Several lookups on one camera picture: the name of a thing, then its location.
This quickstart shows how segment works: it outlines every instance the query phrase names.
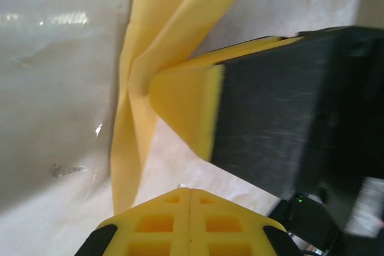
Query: yellow cloth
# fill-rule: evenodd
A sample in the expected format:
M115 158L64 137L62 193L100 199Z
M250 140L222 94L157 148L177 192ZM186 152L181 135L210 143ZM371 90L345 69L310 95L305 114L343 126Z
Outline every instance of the yellow cloth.
M119 67L111 151L115 213L139 189L157 115L148 98L152 76L186 60L234 0L133 0Z

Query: white surface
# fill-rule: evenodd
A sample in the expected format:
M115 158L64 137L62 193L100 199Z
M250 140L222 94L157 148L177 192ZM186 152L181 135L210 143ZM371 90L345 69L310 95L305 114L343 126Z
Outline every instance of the white surface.
M129 3L0 0L1 255L73 255L112 215L108 154ZM355 22L384 27L383 6L382 0L238 0L196 53ZM160 122L136 203L179 184L261 213L275 201L197 159Z

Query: yellow fabric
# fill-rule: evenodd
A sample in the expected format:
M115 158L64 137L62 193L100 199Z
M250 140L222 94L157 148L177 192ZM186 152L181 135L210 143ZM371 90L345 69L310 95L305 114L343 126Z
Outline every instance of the yellow fabric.
M299 39L301 37L285 40L269 37L248 41L162 70L152 78L149 91L151 106L197 156L209 161L214 146L221 87L225 82L224 65L214 64Z
M115 213L133 204L157 116L151 77L184 60L234 0L133 0L119 67L119 100L111 151Z

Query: yellow foam pad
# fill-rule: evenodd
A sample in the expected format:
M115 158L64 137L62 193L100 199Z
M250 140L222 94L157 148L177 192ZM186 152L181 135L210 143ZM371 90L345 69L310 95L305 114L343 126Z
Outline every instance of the yellow foam pad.
M224 66L160 73L151 85L151 104L202 159L211 158Z
M156 126L149 84L184 62L234 0L133 0L119 64L111 150L115 213L133 204Z
M105 256L276 256L264 226L278 222L199 189L179 188L105 220Z

